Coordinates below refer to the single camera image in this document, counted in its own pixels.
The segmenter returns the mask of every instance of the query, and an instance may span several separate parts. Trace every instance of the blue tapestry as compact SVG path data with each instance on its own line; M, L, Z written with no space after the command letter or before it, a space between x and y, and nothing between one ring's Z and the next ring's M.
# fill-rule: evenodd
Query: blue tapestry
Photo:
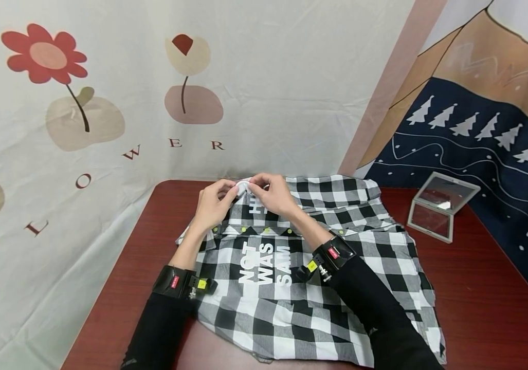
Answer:
M419 188L433 171L482 188L469 205L528 281L528 117L431 78L368 178Z

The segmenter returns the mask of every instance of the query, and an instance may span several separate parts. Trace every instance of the compact mirror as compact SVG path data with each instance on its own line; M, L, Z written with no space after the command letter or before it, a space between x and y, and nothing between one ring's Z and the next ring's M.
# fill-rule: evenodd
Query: compact mirror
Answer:
M452 242L453 216L479 190L476 184L432 172L412 200L408 226Z

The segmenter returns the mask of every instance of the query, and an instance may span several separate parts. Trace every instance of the wrist strap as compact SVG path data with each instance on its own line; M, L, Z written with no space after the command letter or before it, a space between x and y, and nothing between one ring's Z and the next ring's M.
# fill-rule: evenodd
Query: wrist strap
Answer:
M306 283L313 277L315 270L319 270L319 275L326 283L354 256L356 252L344 239L334 234L331 240L323 243L313 252L313 259L306 266L301 266L296 276Z
M156 278L152 291L179 299L193 300L198 293L213 294L217 287L213 279L200 279L193 270L165 265Z

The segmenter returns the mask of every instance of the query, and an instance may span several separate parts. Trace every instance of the shirt sleeve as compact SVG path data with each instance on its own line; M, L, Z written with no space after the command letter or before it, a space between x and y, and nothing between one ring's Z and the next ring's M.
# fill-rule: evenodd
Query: shirt sleeve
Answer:
M171 369L193 307L191 301L151 293L120 369Z
M375 369L443 369L399 302L361 258L346 262L329 285L371 332Z

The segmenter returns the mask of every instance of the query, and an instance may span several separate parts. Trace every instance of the fabric backdrop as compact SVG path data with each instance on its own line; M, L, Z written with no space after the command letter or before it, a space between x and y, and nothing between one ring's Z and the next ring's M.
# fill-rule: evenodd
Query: fabric backdrop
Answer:
M155 184L335 174L439 4L0 0L0 369L60 367Z
M478 184L470 206L528 281L528 1L447 4L360 165L375 157L380 186Z

